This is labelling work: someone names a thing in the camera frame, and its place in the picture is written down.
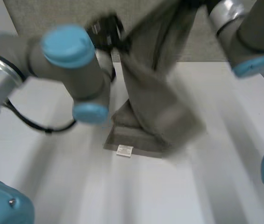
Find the black cable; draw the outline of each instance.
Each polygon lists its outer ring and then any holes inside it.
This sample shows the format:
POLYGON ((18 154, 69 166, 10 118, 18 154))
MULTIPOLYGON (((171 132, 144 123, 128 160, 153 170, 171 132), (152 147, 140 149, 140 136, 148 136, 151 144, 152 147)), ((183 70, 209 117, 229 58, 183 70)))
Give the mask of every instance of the black cable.
POLYGON ((73 120, 71 123, 69 123, 68 125, 66 125, 64 127, 61 127, 61 128, 43 127, 43 126, 41 126, 41 125, 29 120, 25 116, 23 116, 15 108, 15 106, 10 102, 9 99, 3 104, 3 106, 8 108, 9 110, 11 110, 21 121, 23 121, 29 127, 33 128, 33 129, 36 129, 38 131, 42 131, 42 132, 48 133, 48 134, 52 134, 53 132, 64 132, 64 131, 72 128, 77 123, 75 120, 73 120))

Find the gray cloth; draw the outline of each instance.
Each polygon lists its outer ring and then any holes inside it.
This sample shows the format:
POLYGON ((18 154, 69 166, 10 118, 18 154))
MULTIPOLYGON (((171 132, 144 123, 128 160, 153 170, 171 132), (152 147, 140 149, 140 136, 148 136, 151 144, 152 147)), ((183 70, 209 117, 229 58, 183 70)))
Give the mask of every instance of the gray cloth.
POLYGON ((114 114, 105 148, 133 146, 154 152, 181 144, 197 119, 166 83, 196 15, 183 1, 166 0, 128 33, 131 50, 120 52, 129 100, 114 114))

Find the white surface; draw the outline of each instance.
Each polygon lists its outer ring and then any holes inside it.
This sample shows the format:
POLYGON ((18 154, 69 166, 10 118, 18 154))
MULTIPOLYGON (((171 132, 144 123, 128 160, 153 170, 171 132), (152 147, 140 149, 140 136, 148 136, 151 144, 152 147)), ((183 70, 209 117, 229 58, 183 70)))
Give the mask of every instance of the white surface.
MULTIPOLYGON (((14 31, 2 1, 0 15, 0 29, 14 31)), ((128 98, 115 68, 112 112, 128 98)), ((44 136, 3 109, 0 180, 33 200, 36 224, 264 224, 264 79, 238 81, 224 63, 179 63, 171 78, 206 126, 178 153, 120 157, 102 149, 109 123, 44 136)), ((43 124, 71 119, 57 83, 29 80, 11 100, 43 124)))

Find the gray wall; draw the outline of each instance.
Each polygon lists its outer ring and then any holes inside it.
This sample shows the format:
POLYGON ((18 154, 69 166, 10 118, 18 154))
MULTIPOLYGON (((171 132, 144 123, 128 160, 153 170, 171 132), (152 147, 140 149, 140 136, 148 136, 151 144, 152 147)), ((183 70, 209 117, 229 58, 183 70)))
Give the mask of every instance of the gray wall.
MULTIPOLYGON (((4 0, 19 35, 44 33, 59 23, 84 25, 99 13, 116 11, 129 29, 142 15, 162 0, 4 0)), ((251 9, 255 0, 242 0, 251 9)), ((199 10, 181 61, 225 61, 207 20, 206 9, 199 10)))

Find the white tag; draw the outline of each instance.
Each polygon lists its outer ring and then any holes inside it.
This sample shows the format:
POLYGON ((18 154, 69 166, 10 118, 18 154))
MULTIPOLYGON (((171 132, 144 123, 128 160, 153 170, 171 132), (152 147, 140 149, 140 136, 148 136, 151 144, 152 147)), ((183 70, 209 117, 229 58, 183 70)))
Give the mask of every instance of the white tag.
POLYGON ((116 154, 131 157, 132 149, 132 146, 119 145, 116 154))

